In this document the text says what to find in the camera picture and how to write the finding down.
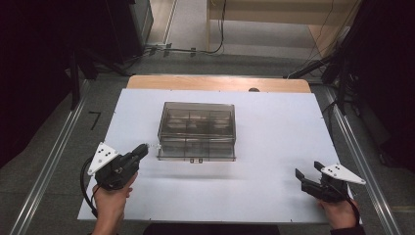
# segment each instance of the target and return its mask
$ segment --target black equipment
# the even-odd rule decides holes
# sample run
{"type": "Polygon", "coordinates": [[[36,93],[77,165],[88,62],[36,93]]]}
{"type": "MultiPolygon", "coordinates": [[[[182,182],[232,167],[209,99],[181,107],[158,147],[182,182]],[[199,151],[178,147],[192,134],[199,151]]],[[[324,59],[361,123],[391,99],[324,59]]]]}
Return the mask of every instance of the black equipment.
{"type": "MultiPolygon", "coordinates": [[[[148,145],[141,144],[131,153],[127,153],[125,155],[117,155],[109,163],[105,164],[95,172],[95,179],[97,180],[99,188],[104,188],[108,191],[122,189],[125,184],[131,179],[131,177],[137,172],[139,169],[140,161],[146,157],[148,153],[148,145]]],[[[80,172],[80,189],[86,203],[91,208],[92,213],[95,215],[95,217],[98,217],[97,209],[92,203],[94,195],[92,195],[91,199],[88,198],[84,183],[85,169],[89,164],[92,163],[94,157],[95,156],[86,160],[82,166],[82,170],[80,172]]]]}
{"type": "MultiPolygon", "coordinates": [[[[314,162],[314,167],[318,171],[321,171],[324,165],[319,162],[314,162]]],[[[306,179],[297,168],[296,178],[301,181],[302,191],[313,196],[314,198],[321,199],[324,202],[338,203],[348,198],[347,183],[344,180],[335,179],[327,174],[322,173],[319,184],[306,179]]]]}
{"type": "Polygon", "coordinates": [[[131,153],[118,155],[109,164],[95,173],[95,179],[102,188],[110,191],[124,187],[139,169],[140,161],[149,153],[146,144],[141,144],[131,153]]]}
{"type": "Polygon", "coordinates": [[[355,226],[359,226],[360,212],[348,195],[346,182],[357,182],[356,180],[359,180],[359,183],[361,184],[365,184],[366,182],[340,164],[335,165],[333,168],[331,168],[331,166],[325,167],[319,162],[314,162],[314,167],[318,171],[322,172],[320,184],[306,179],[304,175],[296,168],[296,178],[301,181],[301,190],[327,203],[339,203],[342,201],[347,201],[351,205],[351,208],[354,212],[354,217],[356,219],[355,226]]]}

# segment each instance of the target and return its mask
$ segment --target black cable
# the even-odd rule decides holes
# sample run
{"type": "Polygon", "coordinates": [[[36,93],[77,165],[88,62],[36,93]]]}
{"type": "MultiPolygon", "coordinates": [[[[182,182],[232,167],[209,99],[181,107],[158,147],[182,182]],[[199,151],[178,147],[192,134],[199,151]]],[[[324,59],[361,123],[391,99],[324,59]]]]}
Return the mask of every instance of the black cable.
{"type": "Polygon", "coordinates": [[[85,181],[84,181],[85,170],[86,170],[87,166],[92,163],[92,160],[93,159],[94,159],[94,157],[92,156],[89,159],[87,159],[85,161],[85,163],[83,164],[82,170],[80,171],[80,179],[79,179],[79,182],[80,182],[80,190],[82,192],[82,195],[83,195],[83,198],[85,199],[86,204],[88,204],[88,206],[91,208],[91,211],[94,214],[94,216],[95,217],[98,217],[97,209],[92,204],[92,201],[89,200],[88,194],[86,193],[85,181]]]}
{"type": "Polygon", "coordinates": [[[187,50],[187,49],[176,49],[176,48],[163,48],[163,49],[156,49],[156,51],[168,51],[168,52],[188,52],[188,53],[204,53],[204,54],[215,54],[217,53],[220,48],[223,47],[223,41],[224,41],[224,22],[225,22],[225,14],[226,14],[226,0],[223,2],[223,8],[222,8],[222,16],[221,19],[218,21],[220,23],[219,26],[219,32],[220,32],[220,45],[219,47],[214,51],[193,51],[193,50],[187,50]]]}
{"type": "Polygon", "coordinates": [[[305,60],[305,62],[304,62],[301,66],[296,67],[296,68],[295,68],[295,70],[297,70],[298,68],[303,68],[303,67],[305,66],[305,64],[307,64],[307,62],[310,60],[311,55],[312,55],[312,51],[313,51],[313,50],[314,50],[314,48],[317,46],[317,41],[318,41],[318,39],[319,39],[319,38],[320,38],[320,36],[321,36],[321,32],[323,31],[323,27],[324,27],[324,25],[326,25],[327,20],[329,19],[330,15],[331,15],[331,14],[332,14],[332,12],[333,12],[333,6],[334,6],[334,3],[335,3],[335,0],[332,0],[332,5],[331,5],[331,8],[330,8],[329,14],[327,14],[327,17],[326,17],[326,19],[324,20],[323,25],[321,25],[321,27],[320,27],[320,33],[318,34],[317,39],[315,39],[315,40],[314,40],[314,45],[313,45],[313,47],[312,47],[312,49],[311,49],[311,51],[310,51],[310,54],[309,54],[308,58],[305,60]]]}
{"type": "MultiPolygon", "coordinates": [[[[346,26],[346,24],[347,24],[347,22],[348,22],[348,20],[349,20],[349,18],[350,18],[350,16],[351,16],[351,13],[354,11],[354,8],[357,6],[357,2],[359,2],[359,1],[355,1],[354,2],[354,5],[353,5],[353,7],[351,8],[351,10],[350,10],[350,12],[348,13],[348,15],[347,15],[347,17],[346,17],[346,20],[343,22],[343,24],[342,24],[342,27],[341,28],[344,28],[345,26],[346,26]]],[[[321,51],[324,51],[324,50],[326,50],[327,48],[329,48],[330,46],[332,46],[334,43],[337,43],[337,41],[339,40],[339,38],[342,38],[345,34],[347,33],[347,31],[345,30],[340,36],[338,36],[335,40],[333,40],[329,45],[327,45],[325,48],[323,48],[321,51]]],[[[307,63],[307,61],[309,61],[309,60],[311,60],[311,59],[313,59],[315,56],[317,56],[318,54],[320,54],[320,52],[317,52],[316,54],[314,54],[314,56],[312,56],[311,58],[309,58],[308,57],[308,59],[307,60],[305,60],[305,62],[304,62],[304,64],[302,64],[302,67],[307,63]]],[[[288,75],[288,77],[287,77],[287,79],[290,77],[290,75],[291,74],[293,74],[293,73],[296,73],[297,71],[300,71],[300,70],[302,70],[303,68],[301,68],[300,70],[298,70],[298,68],[300,68],[300,67],[296,67],[295,68],[295,71],[293,71],[292,73],[290,73],[289,75],[288,75]]]]}

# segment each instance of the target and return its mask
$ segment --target white table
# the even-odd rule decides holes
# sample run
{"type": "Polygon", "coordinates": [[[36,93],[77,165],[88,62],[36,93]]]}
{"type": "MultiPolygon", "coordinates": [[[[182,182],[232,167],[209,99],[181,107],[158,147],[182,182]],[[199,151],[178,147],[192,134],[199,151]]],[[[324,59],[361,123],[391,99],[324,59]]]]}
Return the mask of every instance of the white table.
{"type": "MultiPolygon", "coordinates": [[[[180,222],[327,223],[302,192],[295,168],[317,180],[313,162],[339,161],[311,93],[124,89],[106,137],[122,154],[159,143],[163,103],[234,104],[237,160],[161,162],[157,150],[140,163],[125,219],[180,222]]],[[[95,180],[92,178],[88,193],[95,180]]],[[[78,219],[94,219],[83,202],[78,219]]]]}

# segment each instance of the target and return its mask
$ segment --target black pole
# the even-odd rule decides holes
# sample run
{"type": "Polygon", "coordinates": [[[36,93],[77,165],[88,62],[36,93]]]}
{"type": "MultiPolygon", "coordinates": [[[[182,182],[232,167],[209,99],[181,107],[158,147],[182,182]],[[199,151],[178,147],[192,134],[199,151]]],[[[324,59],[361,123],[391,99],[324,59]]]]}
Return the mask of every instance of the black pole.
{"type": "Polygon", "coordinates": [[[78,77],[78,68],[76,63],[75,51],[70,49],[69,51],[69,65],[70,65],[70,79],[72,81],[72,104],[70,106],[71,110],[74,110],[76,105],[80,100],[79,93],[79,77],[78,77]]]}

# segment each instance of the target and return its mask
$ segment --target human arm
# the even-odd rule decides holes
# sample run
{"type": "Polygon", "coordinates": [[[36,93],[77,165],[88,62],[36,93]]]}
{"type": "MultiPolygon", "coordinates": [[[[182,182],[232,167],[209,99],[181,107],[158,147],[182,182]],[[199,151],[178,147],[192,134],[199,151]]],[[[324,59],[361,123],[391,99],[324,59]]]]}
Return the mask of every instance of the human arm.
{"type": "Polygon", "coordinates": [[[126,199],[129,198],[132,188],[131,184],[137,177],[135,173],[122,189],[107,191],[94,186],[94,198],[97,205],[98,218],[95,223],[93,235],[114,235],[120,228],[124,219],[124,208],[126,199]]]}
{"type": "Polygon", "coordinates": [[[351,204],[348,201],[338,203],[327,203],[319,200],[319,206],[324,209],[330,226],[333,228],[332,235],[360,235],[365,234],[363,227],[356,226],[356,217],[351,204]]]}

